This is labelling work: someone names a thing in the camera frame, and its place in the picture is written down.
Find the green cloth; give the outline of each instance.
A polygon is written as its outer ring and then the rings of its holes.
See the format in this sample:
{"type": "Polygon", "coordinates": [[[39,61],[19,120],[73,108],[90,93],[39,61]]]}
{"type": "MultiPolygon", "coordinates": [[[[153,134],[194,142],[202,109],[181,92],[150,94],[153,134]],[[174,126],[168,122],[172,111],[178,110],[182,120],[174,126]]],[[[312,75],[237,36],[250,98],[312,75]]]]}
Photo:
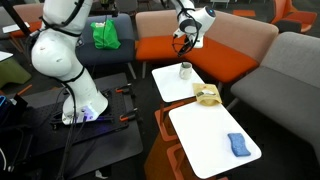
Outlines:
{"type": "Polygon", "coordinates": [[[11,57],[0,61],[0,89],[7,83],[24,84],[31,75],[11,57]]]}
{"type": "Polygon", "coordinates": [[[97,49],[118,49],[121,43],[118,40],[117,30],[112,19],[105,23],[91,23],[93,39],[97,49]]]}

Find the orange cushion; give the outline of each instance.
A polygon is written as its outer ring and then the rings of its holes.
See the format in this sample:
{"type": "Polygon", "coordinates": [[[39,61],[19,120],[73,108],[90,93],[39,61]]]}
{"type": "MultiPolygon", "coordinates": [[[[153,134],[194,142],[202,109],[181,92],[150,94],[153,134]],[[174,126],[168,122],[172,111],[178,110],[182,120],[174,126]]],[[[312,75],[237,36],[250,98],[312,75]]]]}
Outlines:
{"type": "MultiPolygon", "coordinates": [[[[183,38],[177,40],[175,42],[181,43],[183,38]]],[[[139,40],[137,61],[156,62],[173,59],[179,59],[179,57],[172,47],[172,36],[155,36],[139,40]]]]}
{"type": "MultiPolygon", "coordinates": [[[[29,30],[31,32],[34,32],[34,31],[36,31],[36,30],[41,28],[42,21],[28,22],[28,24],[30,25],[29,30]]],[[[23,37],[25,37],[24,33],[21,30],[11,32],[10,36],[15,37],[15,38],[23,38],[23,37]]]]}
{"type": "Polygon", "coordinates": [[[195,66],[222,83],[234,81],[258,66],[253,58],[209,38],[206,46],[186,54],[195,66]]]}

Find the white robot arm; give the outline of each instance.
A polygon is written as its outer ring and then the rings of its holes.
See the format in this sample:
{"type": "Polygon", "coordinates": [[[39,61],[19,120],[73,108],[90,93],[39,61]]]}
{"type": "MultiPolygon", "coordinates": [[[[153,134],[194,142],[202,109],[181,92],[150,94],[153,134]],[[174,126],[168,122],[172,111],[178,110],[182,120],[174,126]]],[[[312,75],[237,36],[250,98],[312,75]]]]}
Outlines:
{"type": "MultiPolygon", "coordinates": [[[[195,11],[190,0],[172,0],[179,28],[174,38],[186,35],[187,43],[178,55],[201,48],[203,35],[215,20],[213,9],[195,11]]],[[[108,106],[88,71],[75,55],[78,38],[85,26],[92,0],[46,0],[43,28],[31,51],[33,66],[42,74],[54,77],[71,94],[63,104],[62,122],[66,125],[96,120],[108,106]]]]}

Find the white cup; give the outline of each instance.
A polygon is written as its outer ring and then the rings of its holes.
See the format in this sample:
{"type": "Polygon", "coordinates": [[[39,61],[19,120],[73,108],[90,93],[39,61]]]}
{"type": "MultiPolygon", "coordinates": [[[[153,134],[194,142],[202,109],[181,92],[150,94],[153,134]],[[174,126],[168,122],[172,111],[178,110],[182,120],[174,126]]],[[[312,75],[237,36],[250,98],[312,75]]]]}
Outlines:
{"type": "Polygon", "coordinates": [[[192,64],[189,62],[181,63],[180,72],[179,72],[180,78],[184,80],[190,79],[191,74],[192,74],[192,64]]]}

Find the blue sponge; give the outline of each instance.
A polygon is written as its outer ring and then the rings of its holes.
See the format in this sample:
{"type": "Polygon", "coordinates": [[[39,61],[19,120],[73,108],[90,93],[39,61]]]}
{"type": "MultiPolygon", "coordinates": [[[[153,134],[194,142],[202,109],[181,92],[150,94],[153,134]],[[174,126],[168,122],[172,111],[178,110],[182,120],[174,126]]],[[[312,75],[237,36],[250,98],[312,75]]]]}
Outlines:
{"type": "Polygon", "coordinates": [[[228,137],[231,141],[231,149],[235,156],[250,156],[251,153],[248,151],[244,137],[241,133],[229,133],[228,137]]]}

